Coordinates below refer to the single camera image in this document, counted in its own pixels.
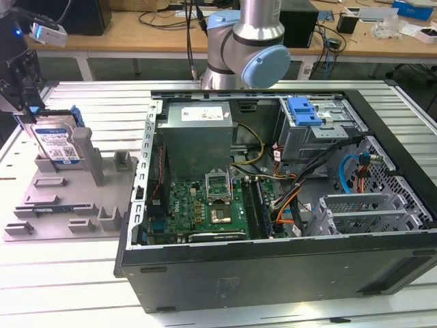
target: motherboard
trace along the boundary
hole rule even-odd
[[[266,238],[271,233],[268,205],[274,196],[271,181],[230,179],[228,173],[172,181],[169,214],[150,219],[149,240],[161,244]]]

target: black box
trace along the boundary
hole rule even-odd
[[[283,0],[279,20],[285,27],[284,46],[309,48],[318,15],[309,0]]]
[[[20,7],[36,14],[43,14],[54,21],[61,17],[68,0],[18,0]],[[109,0],[72,0],[62,26],[68,34],[101,36],[111,22],[112,13]],[[29,23],[21,23],[25,33],[29,33]]]
[[[337,24],[337,31],[339,33],[346,34],[354,33],[358,19],[360,19],[358,16],[340,15],[339,22]]]

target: blue box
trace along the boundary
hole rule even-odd
[[[399,8],[399,11],[397,12],[399,16],[421,19],[422,21],[427,21],[433,10],[431,7],[414,7],[413,5],[400,0],[395,0],[392,8]]]

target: wooden desk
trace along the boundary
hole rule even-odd
[[[381,3],[373,0],[363,0],[369,5],[380,7]],[[319,10],[332,10],[338,14],[343,6],[359,7],[353,0],[347,0],[345,5],[312,1]],[[144,17],[151,21],[152,15]],[[421,20],[409,20],[417,25],[427,25]],[[165,25],[183,21],[184,18],[156,17],[155,25]],[[327,27],[335,29],[335,23],[326,22]],[[195,23],[191,30],[191,40],[195,59],[206,59],[208,43],[205,34]],[[437,64],[437,45],[424,44],[413,37],[404,36],[401,40],[377,40],[371,34],[373,23],[358,22],[352,35],[344,34],[348,41],[345,51],[338,57],[338,62],[367,63],[405,63],[405,64]],[[134,68],[139,71],[138,58],[186,58],[186,31],[163,31],[142,25],[135,12],[113,12],[112,23],[103,36],[69,36],[65,48],[47,46],[30,42],[38,50],[40,57],[73,57],[77,60],[84,81],[93,80],[88,58],[132,58]],[[312,68],[322,52],[322,40],[316,35],[308,49],[290,49],[294,61],[301,61],[299,79],[308,79],[309,68]]]

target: blue drive bay latch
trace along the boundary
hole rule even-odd
[[[288,98],[288,110],[294,116],[297,126],[322,125],[323,121],[317,116],[315,107],[305,97]]]

